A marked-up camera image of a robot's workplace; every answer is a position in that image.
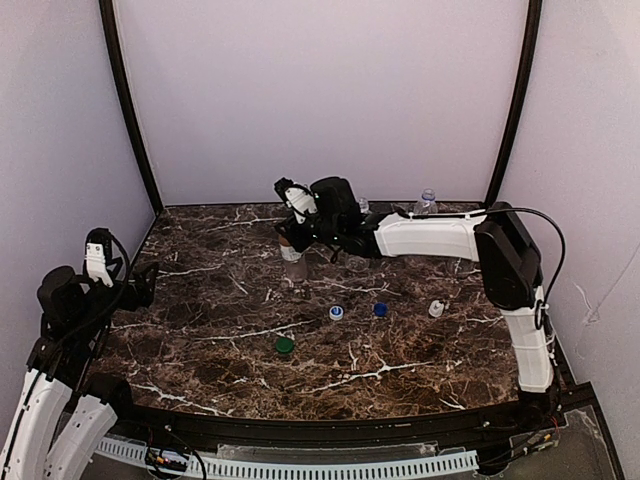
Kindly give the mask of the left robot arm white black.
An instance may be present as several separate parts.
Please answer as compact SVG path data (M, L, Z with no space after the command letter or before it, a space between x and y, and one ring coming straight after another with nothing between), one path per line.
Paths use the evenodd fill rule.
M27 361L24 384L1 451L4 479L78 479L104 435L132 408L121 376L90 374L118 310L148 307L159 266L151 263L112 286L50 271L37 290L41 336Z

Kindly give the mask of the small blue label water bottle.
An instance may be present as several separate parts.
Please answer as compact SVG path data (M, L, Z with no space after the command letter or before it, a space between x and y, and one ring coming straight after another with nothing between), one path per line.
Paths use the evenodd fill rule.
M364 197L359 198L358 199L358 205L359 205L360 212L362 214L368 215L368 214L371 213L370 204L369 204L369 201L366 198L364 198Z

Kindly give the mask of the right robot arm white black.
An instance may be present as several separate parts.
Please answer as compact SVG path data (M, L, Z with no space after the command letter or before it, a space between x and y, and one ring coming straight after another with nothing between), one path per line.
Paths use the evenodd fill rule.
M520 392L549 393L554 364L545 323L551 286L543 281L541 252L519 218L522 209L500 202L460 213L365 214L350 183L337 176L310 186L281 178L274 190L289 210L276 230L298 253L319 243L361 258L432 256L478 264L485 295L507 322Z

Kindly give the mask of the white Pocari bottle cap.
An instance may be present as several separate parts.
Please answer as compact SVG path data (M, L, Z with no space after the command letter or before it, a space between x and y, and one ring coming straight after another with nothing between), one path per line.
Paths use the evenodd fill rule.
M344 308L340 305L334 305L329 309L329 317L333 321L341 320L344 317Z

